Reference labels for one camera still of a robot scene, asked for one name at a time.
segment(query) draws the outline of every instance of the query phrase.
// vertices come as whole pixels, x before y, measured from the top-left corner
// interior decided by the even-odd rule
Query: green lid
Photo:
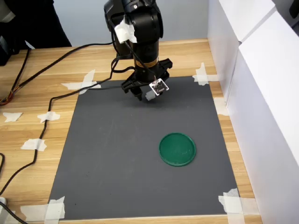
[[[189,136],[182,133],[170,133],[161,140],[159,153],[167,164],[182,167],[194,159],[196,146]]]

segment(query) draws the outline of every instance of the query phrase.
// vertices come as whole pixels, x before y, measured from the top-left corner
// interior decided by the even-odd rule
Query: wooden table
[[[71,48],[33,50],[30,53],[21,81],[26,80],[69,50]],[[26,51],[21,51],[18,55],[12,56],[6,66],[0,67],[1,97],[9,93],[25,55]],[[6,156],[0,178],[0,188],[17,169],[33,160],[33,150],[21,150],[20,148],[28,139],[39,138],[43,124],[40,123],[37,116],[47,112],[50,98],[70,92],[61,83],[82,82],[84,76],[93,69],[96,70],[94,80],[103,80],[109,77],[110,64],[114,57],[115,51],[112,46],[92,46],[82,49],[45,71],[17,92],[11,103],[0,107],[0,151]],[[161,42],[159,58],[163,60],[168,57],[173,61],[173,68],[169,70],[171,77],[193,76],[202,62],[205,63],[208,75],[216,74],[207,39]],[[124,69],[132,64],[132,60],[121,61],[117,69]],[[131,71],[114,74],[112,79],[124,80],[130,74]],[[219,82],[210,83],[210,87],[213,97],[223,97]],[[46,204],[48,202],[77,97],[78,95],[74,95],[53,103],[53,110],[60,114],[61,118],[49,122],[44,136],[47,148],[44,152],[38,153],[36,164],[19,173],[2,195],[9,201],[9,207],[23,219],[25,216],[21,213],[20,206]],[[23,115],[16,122],[4,123],[6,118],[2,115],[3,112],[23,112]],[[254,198],[230,119],[223,115],[218,117],[240,195],[241,197]],[[260,216],[246,216],[245,221],[247,224],[262,223]],[[226,224],[228,220],[226,215],[215,215],[60,222]]]

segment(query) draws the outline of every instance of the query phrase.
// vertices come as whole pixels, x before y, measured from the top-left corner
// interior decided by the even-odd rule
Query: white tape
[[[5,122],[15,122],[22,114],[23,113],[3,113],[3,115],[6,117]]]
[[[156,98],[156,94],[153,90],[151,90],[145,94],[145,97],[148,101],[150,101],[150,100]]]
[[[241,204],[243,208],[244,215],[259,215],[258,206],[254,198],[242,198]]]
[[[196,75],[193,76],[194,82],[198,82],[199,85],[206,85],[209,84],[209,80],[206,74],[206,67],[205,64],[202,62],[200,69],[196,70]]]
[[[254,198],[240,198],[238,189],[231,189],[223,196],[218,196],[228,215],[229,224],[245,224],[244,215],[259,215],[256,200]]]
[[[58,224],[64,218],[64,197],[50,200],[49,204],[21,206],[21,212],[28,222],[43,221],[45,224]]]
[[[215,97],[214,104],[216,107],[217,114],[228,116],[228,109],[226,108],[226,103],[223,97]]]
[[[93,76],[94,76],[95,70],[92,70],[90,72],[88,72],[85,76],[84,76],[84,80],[81,83],[61,83],[62,85],[64,85],[68,90],[78,90],[84,87],[88,87],[91,85],[95,85],[97,82],[93,82]],[[99,89],[101,88],[101,85],[96,85],[94,87],[92,87],[91,89]],[[83,94],[87,91],[86,90],[82,90],[79,94]]]
[[[114,30],[120,43],[124,43],[127,40],[130,40],[132,43],[137,43],[137,38],[134,35],[134,26],[126,24],[125,17],[121,23],[114,28]]]
[[[61,83],[64,85],[68,90],[78,90],[81,89],[82,83]]]
[[[41,123],[43,123],[45,120],[58,120],[60,118],[60,114],[48,111],[46,114],[41,114],[37,117],[41,120]]]
[[[209,82],[219,82],[218,75],[207,75]]]
[[[4,222],[4,224],[18,224],[19,222],[12,217],[11,215],[9,215],[9,213],[7,213],[7,218]]]
[[[46,149],[46,145],[45,145],[45,140],[42,139],[29,139],[28,141],[26,141],[21,149],[26,149],[26,150],[35,150],[37,149],[38,151],[44,151]]]

